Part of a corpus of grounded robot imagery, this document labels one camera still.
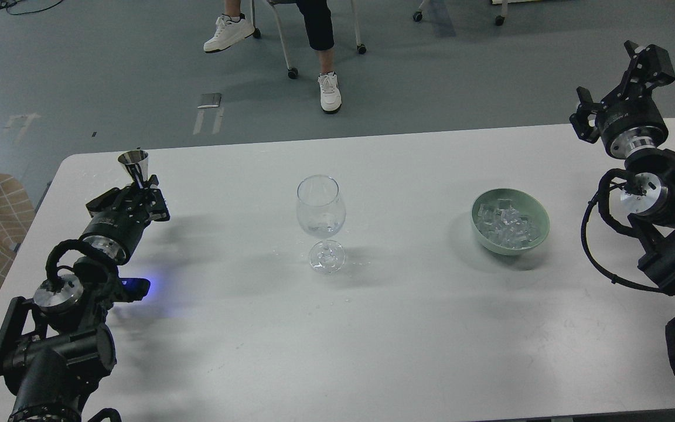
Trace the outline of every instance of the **person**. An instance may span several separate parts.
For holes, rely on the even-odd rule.
[[[332,35],[332,14],[327,0],[296,0],[304,16],[309,46],[319,58],[319,102],[325,113],[337,113],[343,99],[335,74],[335,40]],[[241,0],[224,0],[223,14],[218,16],[215,35],[204,43],[205,53],[218,53],[254,34],[254,26],[241,13]]]

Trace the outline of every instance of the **black cable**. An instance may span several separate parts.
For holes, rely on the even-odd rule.
[[[622,187],[624,187],[623,183],[614,184],[608,189],[606,195],[608,195],[608,193],[610,193],[611,190],[619,189]],[[595,269],[598,270],[598,272],[607,277],[608,280],[611,280],[612,284],[619,284],[628,288],[634,288],[635,290],[649,291],[653,293],[664,293],[659,288],[641,285],[639,283],[634,283],[634,281],[629,281],[626,278],[620,277],[619,275],[616,275],[611,271],[606,270],[605,268],[602,267],[602,265],[598,264],[598,262],[595,261],[595,257],[592,256],[592,253],[590,253],[590,248],[587,245],[587,222],[590,219],[590,213],[592,213],[592,209],[595,208],[595,205],[598,203],[598,196],[600,196],[600,194],[601,192],[600,190],[598,190],[598,192],[595,192],[595,195],[592,196],[592,199],[588,201],[587,208],[585,209],[585,214],[582,218],[581,227],[579,227],[579,239],[581,240],[582,249],[583,251],[585,251],[587,259],[590,261],[590,264],[592,264],[592,266],[595,267]]]
[[[24,0],[15,0],[14,3],[12,3],[11,5],[8,5],[8,6],[5,8],[5,10],[7,11],[7,14],[10,14],[10,15],[12,15],[12,16],[22,16],[22,15],[29,15],[29,14],[33,14],[33,13],[39,13],[39,12],[47,11],[47,10],[49,10],[50,8],[55,8],[56,6],[60,5],[61,2],[64,2],[64,0],[59,0],[58,2],[56,2],[56,3],[54,3],[53,5],[49,6],[48,8],[40,9],[39,11],[30,11],[30,12],[22,12],[22,13],[12,13],[11,11],[9,11],[11,7],[13,7],[13,6],[16,5],[17,3],[21,3],[21,2],[24,2]]]

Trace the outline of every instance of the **white sneaker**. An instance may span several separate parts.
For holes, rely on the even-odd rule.
[[[231,16],[220,15],[215,21],[215,26],[217,26],[215,35],[204,43],[205,53],[223,51],[254,34],[254,25],[244,19],[243,14],[238,22],[231,21]]]
[[[316,80],[319,82],[319,99],[322,103],[322,110],[327,114],[337,113],[343,104],[343,98],[338,89],[338,76],[335,72],[319,75]]]

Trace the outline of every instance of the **chair leg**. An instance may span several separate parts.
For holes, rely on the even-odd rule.
[[[262,37],[262,32],[257,27],[257,11],[254,9],[254,0],[251,0],[251,24],[254,27],[254,37],[259,39]]]
[[[413,14],[413,21],[420,22],[424,18],[424,8],[428,5],[429,0],[423,0],[421,5],[418,6],[418,10]]]
[[[281,36],[281,45],[283,46],[283,57],[286,59],[286,67],[288,69],[288,77],[295,79],[298,77],[298,69],[291,65],[290,55],[288,53],[288,45],[286,44],[286,38],[283,34],[283,26],[281,24],[281,17],[278,14],[278,11],[275,8],[275,5],[271,4],[267,0],[263,0],[270,8],[275,15],[275,24],[278,26],[278,34]]]
[[[502,14],[497,16],[493,22],[496,26],[501,26],[504,24],[504,19],[507,19],[507,0],[502,0]]]
[[[359,11],[356,8],[356,0],[350,0],[351,8],[353,8],[353,26],[356,28],[356,49],[359,54],[366,53],[366,46],[361,42],[361,29],[359,28]]]

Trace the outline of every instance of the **gray floor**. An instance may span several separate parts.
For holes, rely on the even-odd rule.
[[[349,2],[330,1],[343,94],[336,115],[319,109],[317,61],[292,6],[279,10],[298,80],[286,76],[261,3],[262,39],[213,55],[202,43],[219,0],[0,11],[0,172],[37,202],[61,160],[81,152],[567,123],[578,85],[601,98],[619,83],[629,64],[624,40],[663,46],[675,68],[675,0],[514,4],[501,27],[488,0],[436,0],[415,23],[419,2],[359,0],[368,47],[359,56]],[[28,0],[12,11],[53,3]],[[223,109],[196,125],[200,94],[215,91]],[[675,83],[654,98],[675,117]],[[589,420],[675,421],[675,413]]]

